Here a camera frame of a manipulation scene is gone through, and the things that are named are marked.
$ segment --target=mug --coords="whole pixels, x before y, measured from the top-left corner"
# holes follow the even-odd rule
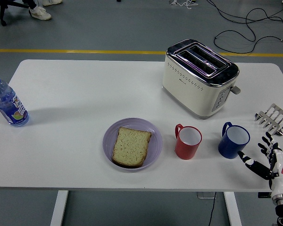
[[[225,158],[234,159],[250,141],[249,132],[242,126],[232,125],[229,121],[222,128],[222,139],[218,150]]]
[[[202,134],[193,126],[182,126],[178,124],[175,127],[176,145],[175,153],[181,159],[191,159],[202,141]]]

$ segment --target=black cable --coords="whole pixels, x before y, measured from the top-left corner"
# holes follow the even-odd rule
[[[214,210],[214,207],[215,207],[216,194],[217,194],[217,192],[215,192],[215,195],[214,195],[213,208],[212,208],[212,211],[211,211],[211,217],[210,217],[210,219],[209,219],[209,224],[208,224],[208,226],[211,225],[212,216],[213,216],[213,210]]]
[[[271,15],[271,16],[268,16],[267,13],[266,13],[266,11],[265,11],[264,9],[262,9],[262,8],[254,8],[254,9],[252,9],[252,10],[247,14],[246,17],[241,17],[241,16],[230,15],[230,14],[228,14],[228,13],[226,13],[226,12],[223,12],[222,10],[220,10],[220,9],[217,7],[217,5],[216,5],[212,0],[207,0],[207,2],[208,2],[209,4],[211,4],[212,6],[214,6],[214,7],[218,10],[219,14],[220,14],[224,19],[226,19],[226,20],[228,20],[228,21],[231,21],[231,22],[233,22],[233,23],[237,23],[237,24],[246,24],[246,26],[248,27],[248,29],[252,32],[252,34],[253,34],[253,36],[254,36],[253,40],[251,40],[251,39],[248,39],[247,37],[245,37],[244,35],[242,35],[241,33],[237,32],[237,31],[234,31],[234,30],[223,31],[223,32],[219,33],[218,35],[216,35],[216,36],[214,37],[214,45],[217,46],[218,48],[220,48],[220,49],[222,49],[222,50],[224,50],[224,51],[227,51],[227,52],[231,52],[231,53],[247,54],[247,53],[251,53],[251,52],[255,49],[257,43],[258,43],[260,40],[262,40],[262,39],[265,39],[265,38],[275,38],[275,39],[278,39],[278,40],[280,40],[281,42],[283,42],[282,39],[280,39],[280,38],[278,38],[278,37],[275,37],[275,36],[265,36],[265,37],[262,37],[262,38],[260,38],[259,40],[256,41],[256,39],[257,39],[257,38],[256,38],[256,35],[255,35],[254,31],[249,27],[249,24],[251,24],[251,23],[258,22],[258,21],[263,21],[263,20],[266,20],[266,19],[272,20],[272,21],[281,21],[282,24],[283,24],[283,20],[282,20],[280,17],[275,16],[276,14],[280,13],[281,11],[283,11],[283,9],[280,10],[279,12],[277,12],[277,13]],[[264,18],[262,18],[262,19],[258,19],[258,20],[249,19],[249,18],[248,18],[249,14],[250,14],[251,12],[255,11],[255,10],[262,10],[262,11],[265,13],[265,16],[266,16],[266,17],[264,17]],[[223,14],[228,15],[228,16],[231,16],[231,17],[234,17],[234,18],[244,19],[245,22],[238,22],[238,21],[231,20],[231,19],[229,19],[229,18],[226,18]],[[255,42],[255,41],[256,41],[255,44],[254,44],[254,46],[253,46],[253,49],[252,49],[251,51],[248,51],[248,52],[240,52],[240,53],[238,53],[238,52],[233,52],[233,51],[229,51],[229,50],[227,50],[227,49],[221,48],[220,46],[218,46],[218,45],[216,44],[216,39],[217,39],[217,37],[218,37],[220,34],[223,34],[223,33],[225,33],[225,32],[235,32],[235,33],[239,34],[240,36],[242,36],[242,37],[243,37],[244,39],[246,39],[247,41],[250,41],[250,42]]]

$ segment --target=red mug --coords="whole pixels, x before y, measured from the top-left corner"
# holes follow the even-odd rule
[[[193,126],[178,124],[175,127],[175,153],[181,159],[191,159],[202,141],[202,134]]]

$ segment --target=gray floor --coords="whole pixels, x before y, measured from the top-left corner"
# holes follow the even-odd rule
[[[246,25],[226,21],[205,0],[197,0],[192,9],[170,6],[168,0],[64,0],[49,6],[50,21],[39,21],[27,9],[9,7],[6,27],[0,24],[0,77],[9,82],[19,63],[25,59],[164,61],[164,54],[85,54],[44,50],[129,50],[165,51],[183,39],[196,39],[214,51],[214,37],[228,29],[242,32],[252,39]],[[215,0],[223,11],[245,17],[254,8],[263,8],[270,16],[283,9],[281,0]],[[283,19],[283,11],[277,16]],[[251,19],[263,18],[253,12]],[[264,20],[250,24],[257,39],[277,36],[283,39],[280,22]],[[218,44],[234,52],[252,49],[233,33],[218,37]],[[227,56],[234,62],[273,63],[283,72],[283,43],[264,39],[254,55]],[[56,191],[0,190],[0,226],[50,225]],[[256,193],[236,193],[243,226],[276,223],[274,206]],[[212,200],[199,200],[186,192],[70,192],[64,226],[76,225],[208,225]],[[229,225],[222,193],[217,193],[211,225]]]

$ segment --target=robotic hand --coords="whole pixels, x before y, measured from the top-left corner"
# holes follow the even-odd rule
[[[247,168],[263,179],[269,180],[269,187],[272,190],[271,197],[276,205],[276,214],[280,218],[283,218],[283,151],[268,132],[266,132],[266,137],[262,137],[262,140],[266,144],[259,143],[258,146],[261,148],[261,152],[267,157],[270,168],[251,159],[241,151],[238,152],[238,155]]]

